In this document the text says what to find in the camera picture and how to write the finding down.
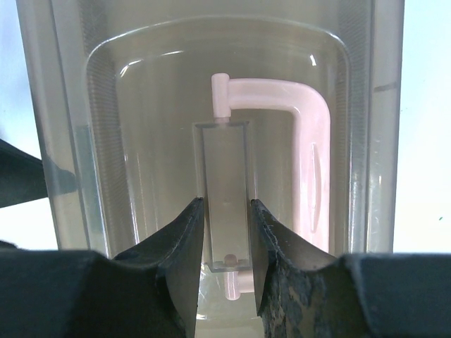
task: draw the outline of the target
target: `pink plastic object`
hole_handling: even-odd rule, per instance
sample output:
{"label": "pink plastic object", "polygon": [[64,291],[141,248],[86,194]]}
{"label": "pink plastic object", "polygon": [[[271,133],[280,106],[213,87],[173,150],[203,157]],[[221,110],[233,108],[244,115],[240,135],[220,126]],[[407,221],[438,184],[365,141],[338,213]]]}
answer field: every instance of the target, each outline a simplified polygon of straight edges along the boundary
{"label": "pink plastic object", "polygon": [[233,109],[273,109],[293,115],[293,231],[318,248],[329,248],[330,113],[323,97],[296,82],[211,78],[217,123],[230,120]]}

